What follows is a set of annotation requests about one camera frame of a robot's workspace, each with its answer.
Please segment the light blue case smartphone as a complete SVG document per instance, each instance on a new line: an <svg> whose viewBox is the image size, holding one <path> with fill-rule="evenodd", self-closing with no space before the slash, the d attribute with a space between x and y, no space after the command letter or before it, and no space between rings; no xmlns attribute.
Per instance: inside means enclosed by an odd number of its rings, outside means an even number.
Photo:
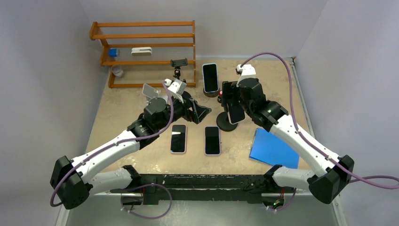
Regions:
<svg viewBox="0 0 399 226"><path fill-rule="evenodd" d="M203 64L202 75L205 93L217 92L219 90L217 64Z"/></svg>

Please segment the black phone stand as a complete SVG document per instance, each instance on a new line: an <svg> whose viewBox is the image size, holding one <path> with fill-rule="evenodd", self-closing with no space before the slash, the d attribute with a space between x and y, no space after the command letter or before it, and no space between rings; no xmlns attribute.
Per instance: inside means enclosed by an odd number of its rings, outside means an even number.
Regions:
<svg viewBox="0 0 399 226"><path fill-rule="evenodd" d="M226 112L218 114L216 118L216 125L220 130L225 132L234 131L238 127L238 124L231 124L229 122L228 114Z"/></svg>
<svg viewBox="0 0 399 226"><path fill-rule="evenodd" d="M181 67L188 65L188 59L170 60L170 66L174 68L174 78L180 79Z"/></svg>

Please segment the lavender case smartphone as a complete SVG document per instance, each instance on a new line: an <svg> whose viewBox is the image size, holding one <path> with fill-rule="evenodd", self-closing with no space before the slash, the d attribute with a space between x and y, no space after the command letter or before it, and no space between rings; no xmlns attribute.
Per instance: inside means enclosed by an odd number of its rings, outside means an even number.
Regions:
<svg viewBox="0 0 399 226"><path fill-rule="evenodd" d="M205 155L217 156L221 154L220 129L217 126L207 126L205 135Z"/></svg>

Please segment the white case smartphone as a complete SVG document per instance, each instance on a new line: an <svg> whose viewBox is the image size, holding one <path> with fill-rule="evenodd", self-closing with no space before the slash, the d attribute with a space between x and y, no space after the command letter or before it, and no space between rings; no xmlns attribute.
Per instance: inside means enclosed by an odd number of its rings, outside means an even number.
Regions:
<svg viewBox="0 0 399 226"><path fill-rule="evenodd" d="M239 102L230 102L227 104L228 118L230 124L237 124L245 119L245 112Z"/></svg>

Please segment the pink case smartphone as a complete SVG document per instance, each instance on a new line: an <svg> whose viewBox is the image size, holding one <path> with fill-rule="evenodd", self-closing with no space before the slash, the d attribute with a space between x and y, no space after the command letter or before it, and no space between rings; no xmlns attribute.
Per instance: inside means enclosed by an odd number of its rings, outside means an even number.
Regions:
<svg viewBox="0 0 399 226"><path fill-rule="evenodd" d="M183 124L172 126L170 152L175 154L186 152L187 127Z"/></svg>

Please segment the silver folding phone stand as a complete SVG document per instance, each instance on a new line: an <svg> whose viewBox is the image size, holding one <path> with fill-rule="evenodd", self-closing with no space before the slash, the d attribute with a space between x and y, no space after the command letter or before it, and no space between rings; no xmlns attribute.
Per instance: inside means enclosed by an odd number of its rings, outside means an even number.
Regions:
<svg viewBox="0 0 399 226"><path fill-rule="evenodd" d="M160 97L160 91L146 83L143 84L142 94L146 97L147 104L149 104L152 99Z"/></svg>

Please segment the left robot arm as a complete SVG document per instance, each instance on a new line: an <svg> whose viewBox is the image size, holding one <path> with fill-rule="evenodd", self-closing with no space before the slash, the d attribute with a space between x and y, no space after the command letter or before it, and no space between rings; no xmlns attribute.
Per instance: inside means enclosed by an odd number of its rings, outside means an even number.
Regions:
<svg viewBox="0 0 399 226"><path fill-rule="evenodd" d="M136 192L140 188L140 176L133 166L105 172L102 171L131 153L144 149L178 119L195 124L201 123L211 113L211 108L201 106L184 92L177 99L172 92L166 98L149 100L138 119L112 140L84 155L56 160L50 184L53 193L50 206L64 206L67 210L81 205L89 196L114 189Z"/></svg>

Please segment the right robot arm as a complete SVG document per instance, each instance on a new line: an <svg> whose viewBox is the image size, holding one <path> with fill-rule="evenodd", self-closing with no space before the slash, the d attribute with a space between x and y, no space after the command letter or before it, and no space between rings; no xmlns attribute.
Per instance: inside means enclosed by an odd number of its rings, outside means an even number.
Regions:
<svg viewBox="0 0 399 226"><path fill-rule="evenodd" d="M264 185L271 192L281 187L309 191L330 204L349 184L354 160L339 156L315 140L294 121L281 104L267 100L256 78L222 83L221 105L227 113L243 113L252 122L291 147L309 165L309 170L274 165L265 173Z"/></svg>

